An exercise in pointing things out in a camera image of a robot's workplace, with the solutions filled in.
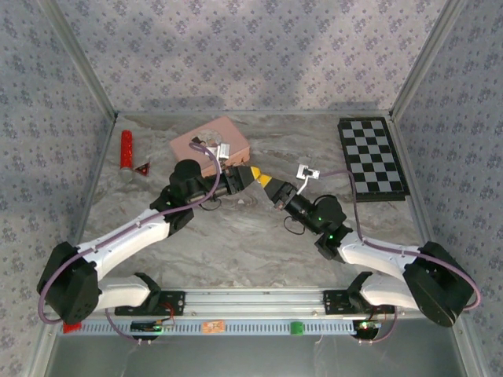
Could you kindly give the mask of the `pink wedding print box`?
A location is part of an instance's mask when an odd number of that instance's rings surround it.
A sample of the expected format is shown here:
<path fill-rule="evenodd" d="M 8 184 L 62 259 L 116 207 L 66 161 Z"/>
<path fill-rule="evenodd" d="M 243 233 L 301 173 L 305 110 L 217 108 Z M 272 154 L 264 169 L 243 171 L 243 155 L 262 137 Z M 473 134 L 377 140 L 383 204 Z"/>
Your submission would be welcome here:
<path fill-rule="evenodd" d="M 202 175 L 210 176 L 216 172 L 215 165 L 208 156 L 197 152 L 189 147 L 191 142 L 202 144 L 217 155 L 217 148 L 228 145 L 229 151 L 225 158 L 218 156 L 217 159 L 222 167 L 242 165 L 250 159 L 250 144 L 233 121 L 223 116 L 205 123 L 182 136 L 170 141 L 171 150 L 177 161 L 193 159 L 200 164 Z"/>

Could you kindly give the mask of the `red rhinestone microphone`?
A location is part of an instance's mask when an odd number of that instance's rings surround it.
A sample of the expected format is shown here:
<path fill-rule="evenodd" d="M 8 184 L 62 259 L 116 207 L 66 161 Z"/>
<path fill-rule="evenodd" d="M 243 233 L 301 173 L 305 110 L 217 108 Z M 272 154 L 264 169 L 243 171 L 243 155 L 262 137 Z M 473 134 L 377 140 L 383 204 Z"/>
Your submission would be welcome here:
<path fill-rule="evenodd" d="M 133 135 L 130 130 L 123 130 L 120 139 L 119 176 L 126 183 L 133 179 L 133 165 Z"/>

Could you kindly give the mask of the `black white chessboard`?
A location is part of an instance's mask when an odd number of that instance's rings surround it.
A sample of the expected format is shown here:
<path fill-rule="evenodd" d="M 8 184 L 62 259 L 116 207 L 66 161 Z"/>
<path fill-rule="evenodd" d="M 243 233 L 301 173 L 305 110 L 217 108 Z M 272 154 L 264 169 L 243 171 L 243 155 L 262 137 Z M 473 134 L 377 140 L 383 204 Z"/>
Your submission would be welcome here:
<path fill-rule="evenodd" d="M 347 169 L 354 176 L 356 200 L 404 201 L 409 186 L 386 119 L 342 118 L 337 128 Z"/>

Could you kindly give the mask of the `grey metal panel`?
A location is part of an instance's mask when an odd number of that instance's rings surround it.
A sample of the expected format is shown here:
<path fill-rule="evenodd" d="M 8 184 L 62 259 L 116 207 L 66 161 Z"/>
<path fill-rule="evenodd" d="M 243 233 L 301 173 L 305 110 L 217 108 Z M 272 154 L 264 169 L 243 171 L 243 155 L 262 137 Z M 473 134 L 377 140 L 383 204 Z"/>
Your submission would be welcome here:
<path fill-rule="evenodd" d="M 141 345 L 115 336 L 62 337 L 44 377 L 468 377 L 448 342 L 418 347 L 343 336 L 177 337 Z"/>

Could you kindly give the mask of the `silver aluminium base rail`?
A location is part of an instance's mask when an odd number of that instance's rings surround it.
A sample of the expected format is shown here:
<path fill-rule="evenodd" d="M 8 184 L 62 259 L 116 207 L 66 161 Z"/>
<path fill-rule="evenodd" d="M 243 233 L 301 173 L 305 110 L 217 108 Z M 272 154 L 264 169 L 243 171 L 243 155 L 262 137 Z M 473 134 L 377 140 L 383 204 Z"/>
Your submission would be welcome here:
<path fill-rule="evenodd" d="M 297 317 L 325 312 L 316 287 L 191 288 L 184 314 L 192 317 Z"/>

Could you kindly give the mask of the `aluminium frame post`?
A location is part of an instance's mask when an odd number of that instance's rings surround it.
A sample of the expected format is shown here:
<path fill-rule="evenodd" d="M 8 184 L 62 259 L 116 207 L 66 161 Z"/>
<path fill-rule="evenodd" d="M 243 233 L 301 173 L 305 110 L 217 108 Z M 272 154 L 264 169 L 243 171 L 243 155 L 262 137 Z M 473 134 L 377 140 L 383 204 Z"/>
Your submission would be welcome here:
<path fill-rule="evenodd" d="M 442 48 L 443 43 L 446 41 L 457 18 L 460 16 L 467 3 L 468 0 L 446 0 L 404 85 L 390 109 L 391 120 L 395 123 L 400 120 L 404 111 L 407 109 L 421 81 L 428 73 L 428 69 L 431 67 L 435 57 Z"/>

